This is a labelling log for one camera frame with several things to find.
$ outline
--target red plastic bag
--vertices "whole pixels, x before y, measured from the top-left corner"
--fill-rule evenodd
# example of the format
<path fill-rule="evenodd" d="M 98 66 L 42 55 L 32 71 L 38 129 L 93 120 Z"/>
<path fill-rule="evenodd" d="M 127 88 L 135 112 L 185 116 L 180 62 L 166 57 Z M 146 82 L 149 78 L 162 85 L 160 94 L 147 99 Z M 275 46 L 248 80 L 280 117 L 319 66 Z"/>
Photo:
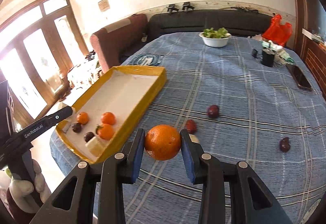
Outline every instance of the red plastic bag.
<path fill-rule="evenodd" d="M 271 26 L 267 29 L 265 33 L 263 33 L 262 37 L 284 47 L 286 42 L 292 35 L 292 25 L 290 23 L 285 23 L 285 25 L 281 25 L 281 20 L 282 16 L 280 14 L 275 15 L 271 19 Z"/>

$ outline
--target brown armchair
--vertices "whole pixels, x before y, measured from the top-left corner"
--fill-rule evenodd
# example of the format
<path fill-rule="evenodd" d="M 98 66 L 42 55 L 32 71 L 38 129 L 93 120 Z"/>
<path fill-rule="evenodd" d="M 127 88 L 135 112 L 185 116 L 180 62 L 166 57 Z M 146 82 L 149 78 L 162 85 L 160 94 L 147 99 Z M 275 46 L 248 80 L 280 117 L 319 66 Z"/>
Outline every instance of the brown armchair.
<path fill-rule="evenodd" d="M 109 24 L 91 35 L 90 42 L 104 73 L 146 44 L 141 41 L 146 27 L 147 17 L 141 13 Z"/>

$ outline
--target blue plaid tablecloth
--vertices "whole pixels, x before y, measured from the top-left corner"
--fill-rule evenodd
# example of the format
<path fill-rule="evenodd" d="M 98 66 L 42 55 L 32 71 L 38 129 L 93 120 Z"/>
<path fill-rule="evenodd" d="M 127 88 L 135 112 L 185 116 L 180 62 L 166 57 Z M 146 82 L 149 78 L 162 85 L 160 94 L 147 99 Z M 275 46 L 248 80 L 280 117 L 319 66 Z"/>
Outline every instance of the blue plaid tablecloth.
<path fill-rule="evenodd" d="M 198 33 L 164 35 L 147 44 L 124 64 L 163 66 L 168 80 L 136 129 L 168 124 L 180 130 L 193 119 L 205 152 L 224 162 L 247 161 L 292 222 L 300 223 L 326 191 L 326 103 L 293 51 L 287 50 L 312 92 L 300 90 L 284 66 L 263 66 L 251 56 L 252 48 L 261 45 L 241 37 L 232 37 L 224 48 L 211 48 Z M 217 120 L 206 115 L 211 104 L 220 107 Z M 284 137 L 291 142 L 287 153 L 279 150 Z M 55 133 L 50 145 L 67 175 L 79 158 Z M 144 154 L 137 182 L 123 188 L 127 224 L 198 222 L 202 187 L 187 179 L 181 152 L 164 162 Z M 225 189 L 230 223 L 228 185 Z"/>

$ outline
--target window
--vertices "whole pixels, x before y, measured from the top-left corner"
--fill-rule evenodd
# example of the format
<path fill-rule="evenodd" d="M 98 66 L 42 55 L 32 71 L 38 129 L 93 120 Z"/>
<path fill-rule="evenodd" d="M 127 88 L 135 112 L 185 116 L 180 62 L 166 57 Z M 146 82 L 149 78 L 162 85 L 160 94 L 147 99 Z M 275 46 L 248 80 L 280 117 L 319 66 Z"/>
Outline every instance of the window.
<path fill-rule="evenodd" d="M 43 17 L 40 6 L 37 6 L 14 20 L 0 32 L 0 51 L 21 31 Z"/>
<path fill-rule="evenodd" d="M 43 2 L 45 14 L 50 14 L 67 5 L 68 4 L 66 0 L 48 0 L 46 2 Z"/>

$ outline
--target door frame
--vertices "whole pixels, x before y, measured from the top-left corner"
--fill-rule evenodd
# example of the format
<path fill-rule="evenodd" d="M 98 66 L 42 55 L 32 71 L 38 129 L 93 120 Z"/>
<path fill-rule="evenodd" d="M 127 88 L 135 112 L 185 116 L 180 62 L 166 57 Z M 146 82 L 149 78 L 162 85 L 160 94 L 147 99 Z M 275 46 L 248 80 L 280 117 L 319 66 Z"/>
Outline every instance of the door frame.
<path fill-rule="evenodd" d="M 77 21 L 75 19 L 70 0 L 66 0 L 67 6 L 64 6 L 56 11 L 53 11 L 49 14 L 45 14 L 45 9 L 43 3 L 48 0 L 36 0 L 29 5 L 23 7 L 18 12 L 16 12 L 14 15 L 9 17 L 5 22 L 3 22 L 0 25 L 0 31 L 5 29 L 8 25 L 10 25 L 15 19 L 26 13 L 27 11 L 40 6 L 41 12 L 43 17 L 33 23 L 32 25 L 28 26 L 26 29 L 24 29 L 22 32 L 17 34 L 14 39 L 12 39 L 4 49 L 0 51 L 0 59 L 4 57 L 10 50 L 15 48 L 17 50 L 17 53 L 19 55 L 19 58 L 21 62 L 23 63 L 23 66 L 30 77 L 31 81 L 33 82 L 34 86 L 40 93 L 40 95 L 44 98 L 44 100 L 47 103 L 47 106 L 41 111 L 41 113 L 37 116 L 36 119 L 39 119 L 40 117 L 43 117 L 49 109 L 58 101 L 60 96 L 67 90 L 69 86 L 69 82 L 67 80 L 67 73 L 68 71 L 74 66 L 71 62 L 71 59 L 66 51 L 66 48 L 60 38 L 60 35 L 58 33 L 58 30 L 56 28 L 56 25 L 54 23 L 54 20 L 57 18 L 60 18 L 64 15 L 66 15 L 67 20 L 70 24 L 71 30 L 75 36 L 75 39 L 79 45 L 79 49 L 84 55 L 87 55 L 89 53 L 88 48 L 85 44 L 84 38 L 82 37 Z M 26 51 L 26 48 L 23 44 L 23 40 L 35 32 L 38 29 L 42 29 L 45 40 L 48 43 L 48 46 L 50 48 L 50 51 L 56 60 L 59 68 L 60 73 L 63 75 L 63 87 L 57 91 L 55 94 L 51 91 L 49 87 L 42 81 L 41 77 L 37 73 L 30 57 L 28 56 L 28 53 Z M 25 117 L 26 122 L 25 123 L 31 123 L 31 120 L 34 120 L 27 110 L 24 108 L 24 106 L 18 101 L 16 101 L 16 109 L 18 109 L 18 112 L 23 114 Z"/>

